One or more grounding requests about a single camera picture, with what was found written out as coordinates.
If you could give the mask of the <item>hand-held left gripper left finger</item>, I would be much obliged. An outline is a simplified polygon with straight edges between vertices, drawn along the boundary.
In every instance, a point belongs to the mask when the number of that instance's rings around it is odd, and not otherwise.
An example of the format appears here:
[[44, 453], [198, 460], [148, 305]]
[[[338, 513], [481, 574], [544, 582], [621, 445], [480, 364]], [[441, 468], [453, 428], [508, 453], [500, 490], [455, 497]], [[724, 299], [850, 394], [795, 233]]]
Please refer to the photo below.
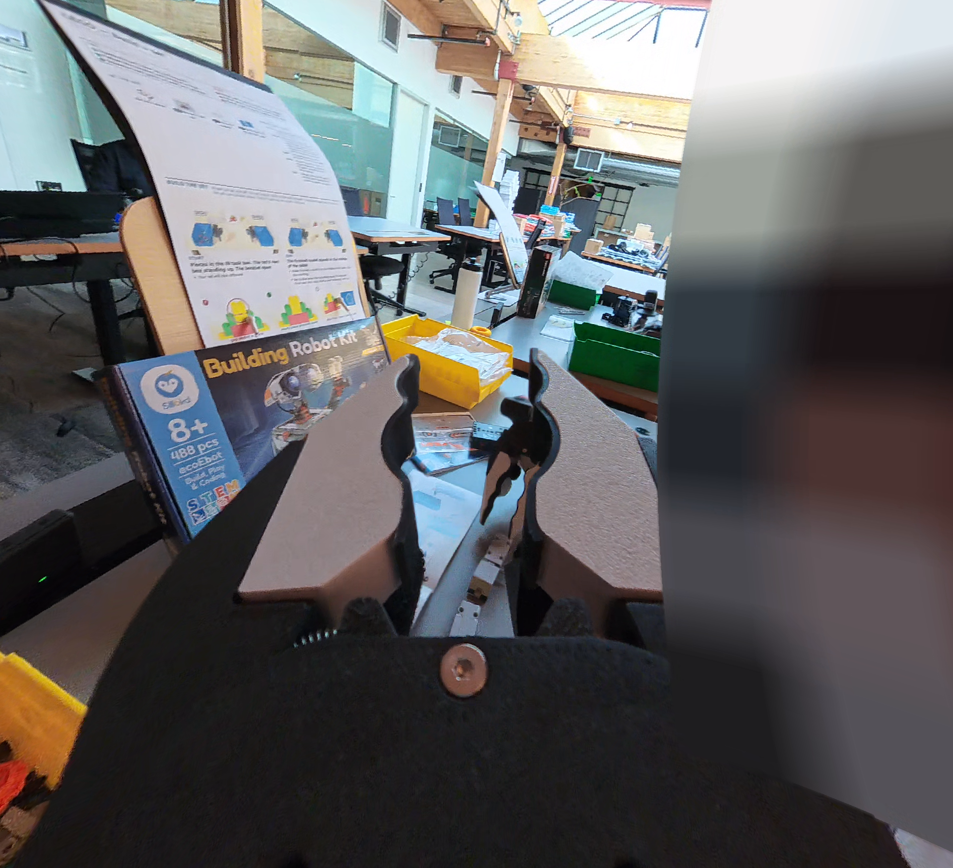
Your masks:
[[420, 363], [404, 355], [310, 431], [243, 577], [243, 602], [305, 600], [338, 626], [359, 598], [408, 634], [424, 557], [402, 469]]

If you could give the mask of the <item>clear plastic bags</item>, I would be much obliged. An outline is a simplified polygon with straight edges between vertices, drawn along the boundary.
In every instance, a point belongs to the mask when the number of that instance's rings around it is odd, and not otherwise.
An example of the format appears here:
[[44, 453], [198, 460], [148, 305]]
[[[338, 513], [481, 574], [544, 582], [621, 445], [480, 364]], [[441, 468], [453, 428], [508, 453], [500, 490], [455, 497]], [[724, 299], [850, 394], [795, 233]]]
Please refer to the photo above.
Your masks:
[[429, 336], [408, 335], [405, 341], [460, 365], [476, 369], [482, 383], [489, 383], [512, 369], [511, 353], [471, 332], [446, 327]]

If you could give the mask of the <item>small colourful leaflet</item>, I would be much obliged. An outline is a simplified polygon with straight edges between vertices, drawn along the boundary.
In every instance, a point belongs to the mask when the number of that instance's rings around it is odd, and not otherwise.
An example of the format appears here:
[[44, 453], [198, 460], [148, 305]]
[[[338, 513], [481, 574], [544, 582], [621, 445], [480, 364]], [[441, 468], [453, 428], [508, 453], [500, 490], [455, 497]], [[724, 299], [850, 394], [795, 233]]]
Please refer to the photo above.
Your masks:
[[411, 421], [412, 462], [427, 475], [440, 475], [486, 457], [473, 445], [475, 420], [468, 411], [416, 412]]

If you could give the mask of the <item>black carton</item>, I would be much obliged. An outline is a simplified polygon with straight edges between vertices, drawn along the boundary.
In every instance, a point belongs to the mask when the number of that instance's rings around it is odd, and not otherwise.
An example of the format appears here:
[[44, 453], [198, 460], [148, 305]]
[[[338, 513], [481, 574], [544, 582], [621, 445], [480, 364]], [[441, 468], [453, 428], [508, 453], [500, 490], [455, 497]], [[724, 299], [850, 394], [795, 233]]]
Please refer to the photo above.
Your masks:
[[548, 298], [554, 267], [561, 255], [559, 246], [544, 244], [533, 247], [520, 290], [517, 306], [519, 317], [537, 317]]

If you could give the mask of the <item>white instruction booklet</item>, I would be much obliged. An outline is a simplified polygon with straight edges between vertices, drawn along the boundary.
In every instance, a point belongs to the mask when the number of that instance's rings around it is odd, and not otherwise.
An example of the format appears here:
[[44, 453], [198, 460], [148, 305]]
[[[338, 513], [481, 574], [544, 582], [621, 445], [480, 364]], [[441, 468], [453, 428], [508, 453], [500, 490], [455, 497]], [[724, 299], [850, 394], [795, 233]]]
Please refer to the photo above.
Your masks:
[[423, 584], [434, 591], [481, 506], [481, 498], [457, 485], [411, 467], [412, 501], [418, 544], [425, 558]]

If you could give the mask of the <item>printed sheet on stand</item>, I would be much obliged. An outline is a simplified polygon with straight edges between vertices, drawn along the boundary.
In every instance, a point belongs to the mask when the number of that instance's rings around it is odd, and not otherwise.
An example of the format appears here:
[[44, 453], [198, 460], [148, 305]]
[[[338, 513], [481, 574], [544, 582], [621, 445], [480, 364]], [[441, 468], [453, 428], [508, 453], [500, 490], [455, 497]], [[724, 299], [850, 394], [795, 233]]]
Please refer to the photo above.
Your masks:
[[518, 222], [498, 190], [482, 183], [475, 183], [475, 187], [480, 200], [493, 213], [499, 225], [499, 243], [510, 279], [515, 287], [521, 288], [526, 278], [529, 255]]

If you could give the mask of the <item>green storage bin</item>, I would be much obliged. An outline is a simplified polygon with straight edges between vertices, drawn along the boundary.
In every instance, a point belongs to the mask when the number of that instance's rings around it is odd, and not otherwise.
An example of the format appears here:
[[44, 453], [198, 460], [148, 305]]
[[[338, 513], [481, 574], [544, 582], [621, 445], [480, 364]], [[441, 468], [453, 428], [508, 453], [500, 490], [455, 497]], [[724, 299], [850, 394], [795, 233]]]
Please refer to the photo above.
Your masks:
[[548, 301], [581, 312], [588, 312], [600, 300], [599, 290], [553, 279], [550, 283]]
[[574, 325], [575, 341], [568, 369], [657, 392], [661, 339], [635, 334], [602, 323]]

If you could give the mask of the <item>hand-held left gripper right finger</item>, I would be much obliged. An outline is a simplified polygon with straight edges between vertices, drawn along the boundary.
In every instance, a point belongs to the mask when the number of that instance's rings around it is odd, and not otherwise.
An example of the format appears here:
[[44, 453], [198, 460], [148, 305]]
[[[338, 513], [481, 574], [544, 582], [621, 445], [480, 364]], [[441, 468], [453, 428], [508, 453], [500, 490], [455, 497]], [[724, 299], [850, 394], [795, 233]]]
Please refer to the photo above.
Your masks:
[[565, 599], [582, 601], [596, 634], [631, 634], [626, 607], [663, 596], [658, 491], [637, 434], [545, 351], [531, 352], [529, 390], [518, 634]]

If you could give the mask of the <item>black monitor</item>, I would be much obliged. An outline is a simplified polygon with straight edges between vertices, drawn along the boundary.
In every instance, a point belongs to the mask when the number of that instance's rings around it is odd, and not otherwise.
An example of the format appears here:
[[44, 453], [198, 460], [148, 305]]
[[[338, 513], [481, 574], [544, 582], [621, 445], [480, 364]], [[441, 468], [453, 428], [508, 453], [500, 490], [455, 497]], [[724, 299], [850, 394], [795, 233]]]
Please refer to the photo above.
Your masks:
[[120, 194], [2, 191], [1, 239], [66, 239], [110, 233], [127, 205]]

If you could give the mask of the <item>white printed task sheet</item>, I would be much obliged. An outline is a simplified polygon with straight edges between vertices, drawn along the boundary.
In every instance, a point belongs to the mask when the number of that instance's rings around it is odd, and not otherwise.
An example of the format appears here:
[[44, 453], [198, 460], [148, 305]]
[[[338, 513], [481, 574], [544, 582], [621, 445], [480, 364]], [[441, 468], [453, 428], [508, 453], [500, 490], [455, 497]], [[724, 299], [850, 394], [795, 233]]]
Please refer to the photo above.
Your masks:
[[36, 0], [135, 145], [205, 345], [369, 315], [339, 183], [266, 86]]

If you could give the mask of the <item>white bottle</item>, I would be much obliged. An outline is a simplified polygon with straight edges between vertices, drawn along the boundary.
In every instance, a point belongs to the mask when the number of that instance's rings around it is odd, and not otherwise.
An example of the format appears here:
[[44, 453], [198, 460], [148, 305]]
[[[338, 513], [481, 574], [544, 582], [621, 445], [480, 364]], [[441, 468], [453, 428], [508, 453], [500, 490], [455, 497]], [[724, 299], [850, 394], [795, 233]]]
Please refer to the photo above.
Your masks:
[[451, 313], [452, 327], [469, 332], [474, 325], [481, 279], [482, 268], [475, 259], [468, 259], [460, 266]]

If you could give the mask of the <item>wooden board stand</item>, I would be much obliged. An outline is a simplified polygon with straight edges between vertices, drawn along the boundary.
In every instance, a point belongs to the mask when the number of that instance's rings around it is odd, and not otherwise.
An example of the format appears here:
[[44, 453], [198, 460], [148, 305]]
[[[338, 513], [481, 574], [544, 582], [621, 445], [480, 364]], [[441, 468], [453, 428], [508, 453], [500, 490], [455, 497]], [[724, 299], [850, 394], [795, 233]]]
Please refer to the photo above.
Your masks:
[[120, 239], [161, 353], [277, 338], [372, 314], [341, 209], [129, 207]]

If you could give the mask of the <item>grey desk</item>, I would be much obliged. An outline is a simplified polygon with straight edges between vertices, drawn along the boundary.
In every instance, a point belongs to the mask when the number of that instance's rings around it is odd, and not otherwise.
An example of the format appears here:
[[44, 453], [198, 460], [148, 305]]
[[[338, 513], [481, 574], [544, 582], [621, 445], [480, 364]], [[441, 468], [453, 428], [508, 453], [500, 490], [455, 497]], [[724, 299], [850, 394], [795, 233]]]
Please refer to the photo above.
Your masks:
[[[501, 414], [500, 402], [503, 398], [523, 397], [526, 389], [527, 380], [515, 374], [500, 391], [478, 405], [475, 414], [480, 420], [508, 425]], [[630, 409], [619, 407], [613, 411], [642, 438], [643, 445], [649, 438], [658, 438], [658, 425], [654, 421]], [[487, 462], [483, 461], [452, 469], [442, 478], [434, 478], [446, 482], [435, 487], [453, 485], [480, 497], [486, 468]], [[107, 513], [113, 508], [106, 506], [105, 495], [122, 489], [127, 482], [131, 482], [128, 494], [116, 495], [122, 498], [122, 507], [115, 509], [120, 518], [125, 508], [134, 503], [133, 498], [141, 503], [144, 499], [125, 455], [106, 451], [95, 463], [42, 482], [30, 492], [2, 500], [2, 539], [51, 511], [65, 511], [90, 502], [93, 510], [102, 511], [95, 515], [97, 519], [113, 521], [117, 515]], [[467, 534], [461, 536], [455, 556], [447, 562], [432, 600], [427, 602], [424, 595], [424, 604], [418, 606], [411, 636], [451, 636], [455, 613], [466, 595], [477, 562], [494, 537], [506, 533], [520, 494], [521, 483], [514, 482], [512, 490], [496, 501], [492, 514], [483, 524], [478, 515], [475, 517]], [[88, 703], [120, 637], [172, 557], [167, 544], [159, 538], [148, 539], [145, 545], [140, 541], [135, 554], [98, 572], [71, 593], [54, 600], [47, 609], [12, 626], [2, 623], [2, 627], [8, 627], [2, 631], [2, 652], [18, 654], [79, 701]], [[468, 628], [473, 631], [470, 636], [515, 635], [511, 616], [515, 605], [512, 579], [507, 599], [507, 577], [499, 576], [479, 619]]]

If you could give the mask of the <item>yellow storage bin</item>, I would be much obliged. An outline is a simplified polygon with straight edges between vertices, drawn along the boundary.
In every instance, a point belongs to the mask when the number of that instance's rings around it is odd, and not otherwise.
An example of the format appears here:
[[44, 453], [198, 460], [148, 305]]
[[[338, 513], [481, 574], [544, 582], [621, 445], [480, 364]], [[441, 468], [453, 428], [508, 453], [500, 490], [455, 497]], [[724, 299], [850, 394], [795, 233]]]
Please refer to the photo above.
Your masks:
[[411, 315], [396, 318], [383, 324], [382, 334], [391, 358], [397, 359], [405, 354], [414, 354], [418, 357], [420, 362], [419, 385], [424, 393], [444, 399], [464, 409], [470, 409], [499, 389], [505, 379], [510, 377], [514, 362], [513, 348], [474, 330], [466, 332], [485, 338], [495, 347], [511, 353], [509, 364], [512, 369], [492, 382], [482, 383], [476, 369], [460, 365], [431, 352], [420, 350], [405, 341], [408, 335], [429, 336], [446, 327], [454, 328], [430, 318]]
[[17, 655], [1, 656], [2, 835], [25, 835], [62, 779], [87, 709]]

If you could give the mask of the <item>blue toy robot box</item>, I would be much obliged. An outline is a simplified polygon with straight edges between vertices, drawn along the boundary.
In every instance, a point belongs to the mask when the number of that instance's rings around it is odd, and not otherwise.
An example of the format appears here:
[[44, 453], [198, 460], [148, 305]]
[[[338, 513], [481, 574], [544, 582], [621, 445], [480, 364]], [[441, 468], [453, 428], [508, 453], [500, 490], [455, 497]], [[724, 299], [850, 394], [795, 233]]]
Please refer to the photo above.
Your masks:
[[389, 364], [375, 317], [94, 374], [167, 534], [189, 542], [287, 445]]

